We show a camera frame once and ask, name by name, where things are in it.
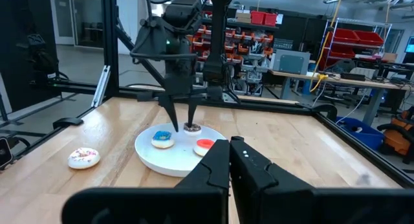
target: door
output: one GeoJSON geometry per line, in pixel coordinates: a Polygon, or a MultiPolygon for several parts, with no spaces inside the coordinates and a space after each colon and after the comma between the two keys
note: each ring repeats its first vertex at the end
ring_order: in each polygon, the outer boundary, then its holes
{"type": "Polygon", "coordinates": [[[57,44],[73,45],[72,12],[70,0],[50,0],[54,37],[57,44]]]}

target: white plate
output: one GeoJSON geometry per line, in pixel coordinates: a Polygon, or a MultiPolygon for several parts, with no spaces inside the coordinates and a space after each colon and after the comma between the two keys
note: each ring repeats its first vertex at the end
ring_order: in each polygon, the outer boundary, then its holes
{"type": "Polygon", "coordinates": [[[141,161],[150,169],[175,177],[186,177],[200,162],[193,148],[199,139],[224,139],[218,131],[201,126],[201,134],[190,137],[183,130],[184,123],[179,124],[176,133],[172,124],[159,124],[144,130],[135,140],[135,150],[141,161]],[[168,149],[158,149],[151,144],[151,139],[157,131],[170,131],[175,144],[168,149]]]}

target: donut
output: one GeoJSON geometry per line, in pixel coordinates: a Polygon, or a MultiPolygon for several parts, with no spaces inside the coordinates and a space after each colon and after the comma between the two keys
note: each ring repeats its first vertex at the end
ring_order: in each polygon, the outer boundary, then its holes
{"type": "Polygon", "coordinates": [[[158,131],[155,133],[151,144],[156,148],[166,149],[174,145],[174,140],[171,139],[170,131],[158,131]]]}
{"type": "Polygon", "coordinates": [[[86,169],[94,166],[100,159],[101,157],[96,150],[91,148],[78,148],[69,155],[67,164],[70,168],[86,169]]]}
{"type": "Polygon", "coordinates": [[[201,134],[201,127],[198,124],[192,124],[188,127],[188,123],[184,123],[184,132],[189,136],[197,136],[201,134]]]}
{"type": "Polygon", "coordinates": [[[201,157],[204,157],[213,145],[214,141],[210,139],[200,139],[197,141],[197,145],[194,146],[194,152],[201,157]]]}

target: box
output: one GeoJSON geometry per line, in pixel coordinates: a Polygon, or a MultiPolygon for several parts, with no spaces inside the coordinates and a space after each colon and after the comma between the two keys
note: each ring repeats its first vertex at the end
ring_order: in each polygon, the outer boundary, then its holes
{"type": "Polygon", "coordinates": [[[239,23],[251,23],[250,18],[245,17],[237,17],[235,20],[239,23]]]}
{"type": "Polygon", "coordinates": [[[238,17],[250,19],[251,17],[250,11],[249,10],[237,10],[237,12],[235,13],[235,18],[238,18],[238,17]]]}
{"type": "Polygon", "coordinates": [[[398,54],[396,53],[384,53],[384,56],[382,57],[382,60],[387,61],[387,62],[392,62],[394,63],[395,60],[397,59],[398,54]]]}

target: workbench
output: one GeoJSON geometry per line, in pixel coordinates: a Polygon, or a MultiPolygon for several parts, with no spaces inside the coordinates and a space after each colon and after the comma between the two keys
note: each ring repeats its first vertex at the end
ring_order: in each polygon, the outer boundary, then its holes
{"type": "MultiPolygon", "coordinates": [[[[277,76],[284,76],[285,80],[283,82],[282,86],[282,92],[280,94],[280,99],[289,99],[290,94],[290,79],[295,78],[298,80],[313,80],[315,82],[318,81],[318,78],[316,77],[318,73],[315,73],[315,75],[312,77],[313,72],[307,72],[306,75],[304,74],[291,74],[291,73],[283,73],[278,71],[271,71],[269,72],[273,75],[277,76]]],[[[382,96],[384,95],[384,91],[386,89],[401,89],[404,91],[410,91],[412,90],[412,87],[410,85],[401,85],[397,86],[394,84],[391,84],[389,82],[380,83],[380,82],[372,82],[372,81],[357,81],[357,80],[349,80],[349,79],[342,79],[342,78],[331,78],[323,80],[323,82],[328,82],[332,84],[342,84],[342,85],[351,85],[351,86],[358,86],[358,87],[367,87],[375,89],[375,94],[372,97],[371,101],[369,102],[368,108],[364,119],[362,122],[368,124],[369,126],[373,123],[374,118],[376,116],[376,112],[378,111],[378,108],[380,107],[382,96]]]]}
{"type": "MultiPolygon", "coordinates": [[[[186,120],[188,106],[176,104],[176,110],[179,121],[186,120]]],[[[64,202],[85,188],[173,187],[181,180],[150,170],[135,152],[139,133],[170,121],[156,102],[111,98],[83,121],[0,174],[2,223],[59,223],[64,202]],[[67,158],[79,147],[98,150],[101,161],[86,170],[70,169],[67,158]]],[[[399,187],[311,116],[199,106],[194,122],[227,139],[244,137],[251,147],[315,187],[399,187]]],[[[230,223],[238,223],[232,197],[229,206],[230,223]]]]}

